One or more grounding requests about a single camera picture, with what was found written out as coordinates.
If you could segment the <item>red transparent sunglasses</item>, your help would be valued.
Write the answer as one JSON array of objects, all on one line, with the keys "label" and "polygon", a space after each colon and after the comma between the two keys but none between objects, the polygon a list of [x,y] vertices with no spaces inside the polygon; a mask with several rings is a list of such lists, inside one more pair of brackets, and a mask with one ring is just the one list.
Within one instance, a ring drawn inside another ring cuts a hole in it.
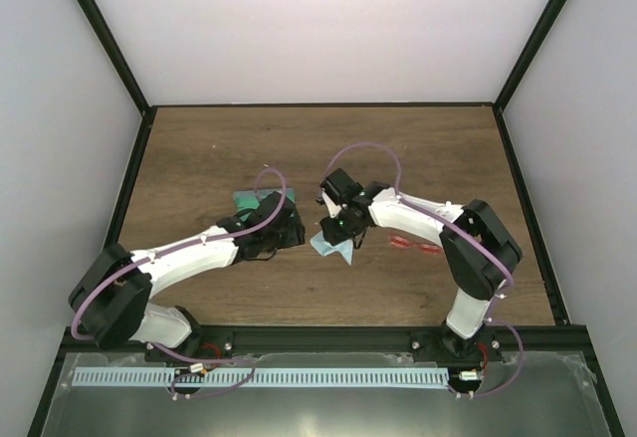
[{"label": "red transparent sunglasses", "polygon": [[389,235],[388,241],[391,247],[397,249],[414,249],[419,250],[423,253],[433,254],[433,255],[441,255],[444,253],[443,249],[440,246],[432,245],[428,243],[414,242],[407,238],[398,236],[398,235]]}]

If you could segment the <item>teal glasses case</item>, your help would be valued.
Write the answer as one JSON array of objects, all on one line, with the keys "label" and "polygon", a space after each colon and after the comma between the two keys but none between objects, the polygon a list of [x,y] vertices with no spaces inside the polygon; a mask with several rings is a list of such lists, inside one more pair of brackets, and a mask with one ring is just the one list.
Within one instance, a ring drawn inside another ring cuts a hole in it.
[{"label": "teal glasses case", "polygon": [[236,205],[237,211],[243,211],[246,209],[256,209],[260,202],[268,195],[274,192],[279,192],[279,189],[258,189],[254,190],[241,190],[233,193],[233,200]]}]

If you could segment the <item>light blue cleaning cloth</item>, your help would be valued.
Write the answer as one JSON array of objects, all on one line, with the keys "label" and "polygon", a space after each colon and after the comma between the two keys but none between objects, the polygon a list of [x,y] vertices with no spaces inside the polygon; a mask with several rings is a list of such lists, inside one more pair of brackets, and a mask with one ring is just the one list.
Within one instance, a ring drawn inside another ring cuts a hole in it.
[{"label": "light blue cleaning cloth", "polygon": [[340,254],[348,266],[352,265],[354,251],[352,240],[345,240],[337,245],[332,245],[326,240],[323,232],[318,232],[310,239],[310,244],[320,256],[326,257],[332,254]]}]

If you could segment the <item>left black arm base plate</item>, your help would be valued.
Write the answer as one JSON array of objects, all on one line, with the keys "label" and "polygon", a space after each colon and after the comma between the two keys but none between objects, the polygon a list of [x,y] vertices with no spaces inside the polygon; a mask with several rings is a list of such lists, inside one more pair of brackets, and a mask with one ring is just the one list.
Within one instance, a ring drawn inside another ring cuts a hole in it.
[{"label": "left black arm base plate", "polygon": [[235,359],[229,354],[224,345],[219,346],[201,337],[189,337],[177,348],[170,348],[157,342],[147,342],[146,356],[156,357],[158,360],[177,361],[189,364],[226,364],[234,363]]}]

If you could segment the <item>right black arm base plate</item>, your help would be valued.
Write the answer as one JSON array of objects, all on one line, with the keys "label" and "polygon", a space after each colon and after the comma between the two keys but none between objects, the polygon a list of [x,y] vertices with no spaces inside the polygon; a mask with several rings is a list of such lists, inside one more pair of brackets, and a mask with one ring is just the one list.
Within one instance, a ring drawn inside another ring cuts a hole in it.
[{"label": "right black arm base plate", "polygon": [[413,349],[417,358],[422,361],[435,361],[439,365],[477,365],[484,359],[488,362],[499,362],[502,353],[492,346],[496,339],[492,331],[481,327],[469,338],[462,338],[446,326],[419,328],[410,334]]}]

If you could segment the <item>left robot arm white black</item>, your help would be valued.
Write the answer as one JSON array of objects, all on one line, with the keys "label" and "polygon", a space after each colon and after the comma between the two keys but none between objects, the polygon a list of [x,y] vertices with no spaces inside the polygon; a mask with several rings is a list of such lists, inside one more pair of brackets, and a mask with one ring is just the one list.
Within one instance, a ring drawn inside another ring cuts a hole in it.
[{"label": "left robot arm white black", "polygon": [[152,298],[208,271],[267,261],[303,245],[305,237],[294,201],[274,191],[257,207],[168,245],[129,252],[114,243],[101,251],[68,297],[76,330],[104,350],[139,341],[193,360],[203,349],[200,323],[184,307],[155,305]]}]

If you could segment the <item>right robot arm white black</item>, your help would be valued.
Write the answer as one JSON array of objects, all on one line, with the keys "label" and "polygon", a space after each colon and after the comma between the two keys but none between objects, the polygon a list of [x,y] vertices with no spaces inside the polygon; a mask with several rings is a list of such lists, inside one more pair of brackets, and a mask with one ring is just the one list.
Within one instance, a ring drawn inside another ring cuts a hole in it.
[{"label": "right robot arm white black", "polygon": [[373,227],[401,231],[441,248],[458,288],[441,325],[441,345],[456,360],[477,349],[493,302],[506,296],[523,257],[487,202],[433,202],[380,182],[364,187],[339,168],[320,184],[318,204],[325,206],[327,216],[311,243],[323,256],[338,252],[350,262]]}]

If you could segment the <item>metal front plate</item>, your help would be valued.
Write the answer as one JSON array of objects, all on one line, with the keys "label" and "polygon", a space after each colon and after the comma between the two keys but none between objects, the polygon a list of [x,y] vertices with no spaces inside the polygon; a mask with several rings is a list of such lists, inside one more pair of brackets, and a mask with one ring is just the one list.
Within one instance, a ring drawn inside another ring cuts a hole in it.
[{"label": "metal front plate", "polygon": [[[446,389],[74,387],[78,367],[170,368],[140,355],[74,354],[62,367],[46,436],[608,436],[579,354],[507,353],[488,395]],[[393,355],[271,354],[258,368],[435,368]]]}]

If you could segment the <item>black aluminium frame rail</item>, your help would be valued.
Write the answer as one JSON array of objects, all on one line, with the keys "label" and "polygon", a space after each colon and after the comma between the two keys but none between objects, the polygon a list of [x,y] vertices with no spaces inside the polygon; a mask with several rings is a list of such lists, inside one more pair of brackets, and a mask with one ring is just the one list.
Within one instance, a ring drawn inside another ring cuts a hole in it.
[{"label": "black aluminium frame rail", "polygon": [[[219,346],[224,345],[231,356],[243,354],[292,352],[415,352],[410,334],[413,327],[250,327],[202,326],[190,337],[201,337]],[[562,351],[591,347],[584,326],[548,327],[486,327],[496,339],[494,348],[515,351],[518,344],[524,350]]]}]

